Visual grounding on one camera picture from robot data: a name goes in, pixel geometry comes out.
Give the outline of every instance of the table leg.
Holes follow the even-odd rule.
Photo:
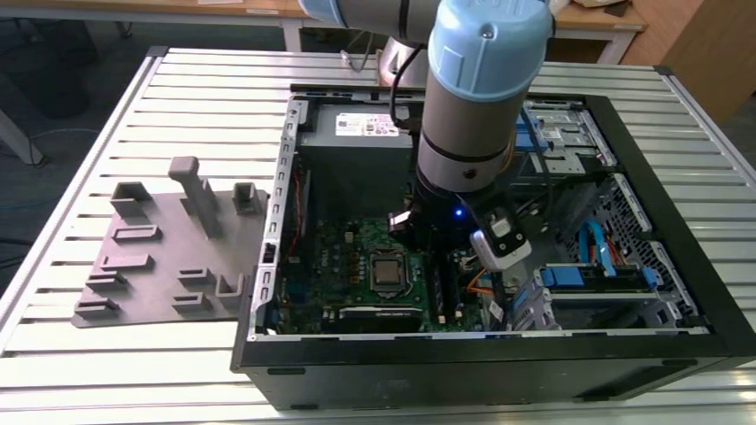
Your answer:
[[[5,142],[13,153],[24,161],[24,164],[33,165],[39,163],[43,154],[39,153],[24,132],[3,111],[0,111],[0,140]]]
[[[303,27],[300,19],[281,20],[281,28],[284,29],[285,51],[300,52],[303,51],[303,41],[299,36],[299,30]]]
[[[601,52],[601,57],[599,58],[597,63],[604,65],[619,65],[635,37],[635,32],[616,33],[612,40],[609,40],[609,42],[605,44],[604,51]]]

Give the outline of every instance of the aluminum slotted table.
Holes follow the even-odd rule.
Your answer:
[[[289,84],[376,81],[375,59],[353,73],[331,54],[151,52],[0,302],[0,423],[752,421],[755,364],[621,403],[279,413],[228,370],[236,323],[73,328],[68,318],[108,229],[116,183],[180,191],[165,177],[171,157],[193,155],[216,190],[248,181],[269,190]],[[612,99],[755,323],[755,173],[677,79],[651,67],[547,64],[533,91]]]

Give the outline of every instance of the label sticker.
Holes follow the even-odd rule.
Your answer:
[[[541,130],[541,136],[547,139],[561,139],[563,133],[559,130]]]
[[[399,137],[399,129],[387,113],[340,113],[336,116],[336,135]]]
[[[279,11],[272,9],[247,9],[247,13],[251,15],[277,15]]]
[[[503,321],[504,319],[504,310],[496,304],[496,301],[492,301],[491,306],[488,307],[488,311],[492,312],[493,317],[497,321]]]
[[[643,25],[615,24],[615,29],[635,29],[635,30],[640,31],[643,29]]]
[[[197,0],[197,4],[235,4],[244,3],[244,0]]]

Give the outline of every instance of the wooden desk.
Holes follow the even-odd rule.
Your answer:
[[[556,38],[603,40],[607,42],[599,64],[616,65],[625,56],[636,34],[648,27],[632,6],[625,16],[604,13],[604,8],[587,8],[571,3],[556,16]]]
[[[244,0],[237,4],[197,4],[197,0],[0,0],[0,6],[83,11],[188,13],[305,18],[296,0]]]
[[[303,27],[335,27],[309,19],[296,0],[244,0],[241,4],[197,4],[196,0],[0,0],[0,16],[275,26],[284,29],[288,51],[301,51]],[[556,17],[556,37],[604,40],[599,63],[617,64],[647,22],[631,8],[623,18],[571,4]]]

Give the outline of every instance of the red cable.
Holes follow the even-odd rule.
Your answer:
[[[299,186],[299,174],[295,174],[295,185],[296,185],[296,199],[295,199],[295,203],[296,203],[296,233],[295,233],[295,240],[292,241],[292,245],[288,247],[288,253],[285,254],[285,257],[289,258],[292,256],[292,253],[295,252],[295,247],[296,247],[296,243],[299,242],[299,232],[301,229],[301,225],[303,225],[303,212],[301,212],[301,206],[299,204],[299,198],[300,198],[300,186]]]

